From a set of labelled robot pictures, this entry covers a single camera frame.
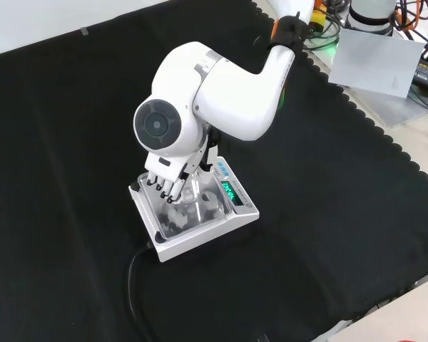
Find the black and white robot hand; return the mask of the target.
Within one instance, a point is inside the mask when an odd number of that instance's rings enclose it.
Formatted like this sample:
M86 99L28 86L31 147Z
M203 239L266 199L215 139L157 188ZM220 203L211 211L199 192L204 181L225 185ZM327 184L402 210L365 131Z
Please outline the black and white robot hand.
M160 197L168 204L179 203L190 178L197 176L207 181L212 175L219 141L219 129L206 125L200 144L188 155L162 157L155 152L148 153L145 163L145 169L148 171L146 184L156 185Z

